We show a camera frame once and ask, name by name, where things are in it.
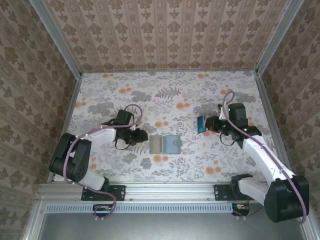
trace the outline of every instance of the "wallet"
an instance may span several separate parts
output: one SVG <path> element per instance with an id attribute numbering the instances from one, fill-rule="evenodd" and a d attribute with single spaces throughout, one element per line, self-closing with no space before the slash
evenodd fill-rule
<path id="1" fill-rule="evenodd" d="M 179 135 L 151 135 L 149 144 L 150 154 L 181 154 L 182 142 Z"/>

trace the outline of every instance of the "table surface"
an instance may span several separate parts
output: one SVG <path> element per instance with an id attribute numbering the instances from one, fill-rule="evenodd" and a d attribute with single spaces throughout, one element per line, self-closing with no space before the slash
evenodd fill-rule
<path id="1" fill-rule="evenodd" d="M 264 108 L 251 71 L 85 73 L 68 132 L 80 135 L 115 118 L 119 109 L 143 109 L 140 128 L 148 135 L 180 135 L 181 154 L 149 154 L 149 142 L 117 150 L 113 143 L 91 151 L 89 167 L 113 182 L 228 182 L 249 173 L 265 180 L 237 144 L 225 146 L 213 132 L 198 134 L 197 117 L 218 114 L 217 105 L 233 90 L 249 125 L 262 132 L 275 152 Z M 134 117 L 138 108 L 129 108 Z M 229 144 L 228 137 L 222 138 Z"/>

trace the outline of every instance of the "black cable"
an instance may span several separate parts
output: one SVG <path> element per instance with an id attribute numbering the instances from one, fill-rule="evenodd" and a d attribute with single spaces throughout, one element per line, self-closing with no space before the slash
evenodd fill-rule
<path id="1" fill-rule="evenodd" d="M 220 134 L 220 142 L 221 142 L 223 145 L 226 145 L 226 146 L 228 146 L 228 147 L 232 146 L 232 145 L 235 143 L 235 141 L 233 141 L 230 145 L 225 144 L 225 143 L 222 141 L 222 133 Z"/>
<path id="2" fill-rule="evenodd" d="M 119 149 L 119 148 L 117 148 L 117 142 L 118 142 L 118 139 L 115 140 L 114 147 L 115 147 L 116 149 L 118 149 L 118 150 L 126 150 L 126 149 L 130 146 L 130 145 L 128 144 L 128 146 L 126 146 L 125 148 Z"/>

